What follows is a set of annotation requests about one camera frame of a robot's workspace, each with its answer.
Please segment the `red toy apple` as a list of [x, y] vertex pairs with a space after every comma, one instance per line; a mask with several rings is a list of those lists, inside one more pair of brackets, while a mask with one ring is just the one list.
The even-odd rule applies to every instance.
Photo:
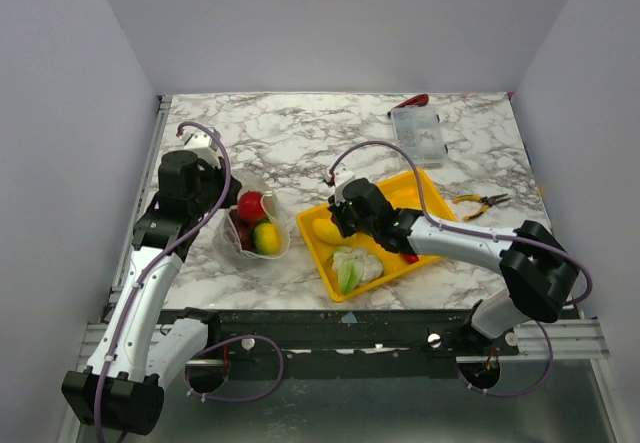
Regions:
[[263, 194], [258, 191], [247, 191], [242, 194], [237, 203], [238, 217], [247, 223], [258, 223], [266, 218], [266, 211], [262, 206]]

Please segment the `clear dotted zip top bag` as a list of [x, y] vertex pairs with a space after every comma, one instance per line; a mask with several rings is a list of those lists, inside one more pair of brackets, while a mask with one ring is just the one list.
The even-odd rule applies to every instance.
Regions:
[[290, 246], [285, 213], [273, 189], [248, 172], [236, 176], [241, 183], [238, 200], [225, 210], [213, 245], [235, 264], [281, 258]]

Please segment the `dark purple toy plum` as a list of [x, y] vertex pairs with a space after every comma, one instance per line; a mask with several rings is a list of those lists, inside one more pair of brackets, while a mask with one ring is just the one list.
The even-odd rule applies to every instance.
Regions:
[[255, 249], [253, 226], [242, 220], [236, 209], [232, 209], [229, 212], [229, 217], [232, 221], [241, 249], [244, 251], [253, 251]]

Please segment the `red toy chili pepper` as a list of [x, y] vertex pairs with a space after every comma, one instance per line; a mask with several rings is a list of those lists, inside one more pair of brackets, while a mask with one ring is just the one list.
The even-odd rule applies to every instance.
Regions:
[[417, 255], [412, 254], [402, 254], [402, 257], [408, 264], [414, 264], [420, 260]]

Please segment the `green yellow toy mango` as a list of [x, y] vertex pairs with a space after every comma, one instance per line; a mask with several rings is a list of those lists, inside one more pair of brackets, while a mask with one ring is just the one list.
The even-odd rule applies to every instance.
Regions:
[[275, 255], [280, 251], [281, 240], [276, 226], [269, 222], [257, 225], [253, 231], [255, 249], [262, 255]]

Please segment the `yellow toy banana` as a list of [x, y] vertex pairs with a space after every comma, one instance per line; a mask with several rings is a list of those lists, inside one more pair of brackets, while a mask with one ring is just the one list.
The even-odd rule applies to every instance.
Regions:
[[389, 192], [387, 198], [393, 205], [400, 207], [410, 207], [420, 203], [415, 188], [403, 188]]

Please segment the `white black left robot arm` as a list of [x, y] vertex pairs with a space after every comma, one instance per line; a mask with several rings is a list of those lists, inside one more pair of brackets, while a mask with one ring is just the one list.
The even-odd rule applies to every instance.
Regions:
[[62, 394], [98, 441], [147, 435], [162, 412], [165, 389], [195, 354], [214, 356], [222, 343], [216, 319], [187, 309], [159, 343], [152, 341], [165, 297], [201, 228], [237, 201], [241, 183], [221, 145], [166, 153], [158, 190], [136, 222], [122, 293], [84, 369], [69, 371]]

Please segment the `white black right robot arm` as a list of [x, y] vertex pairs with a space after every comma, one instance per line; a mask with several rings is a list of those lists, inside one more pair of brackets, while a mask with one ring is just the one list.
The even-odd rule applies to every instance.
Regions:
[[362, 233], [391, 253], [441, 256], [502, 276], [505, 287], [474, 304], [460, 330], [462, 347], [474, 355], [485, 353], [518, 324], [556, 322], [578, 278], [578, 265], [534, 221], [489, 230], [395, 208], [365, 178], [338, 186], [328, 203], [343, 236]]

